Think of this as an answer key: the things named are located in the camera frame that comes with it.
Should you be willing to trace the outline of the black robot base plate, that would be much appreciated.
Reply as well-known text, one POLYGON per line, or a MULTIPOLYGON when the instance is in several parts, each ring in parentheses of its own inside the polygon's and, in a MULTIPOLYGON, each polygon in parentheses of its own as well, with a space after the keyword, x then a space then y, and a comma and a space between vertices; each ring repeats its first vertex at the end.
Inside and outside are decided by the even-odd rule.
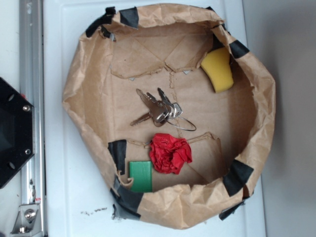
POLYGON ((33 105, 0 79, 0 187, 34 155, 33 105))

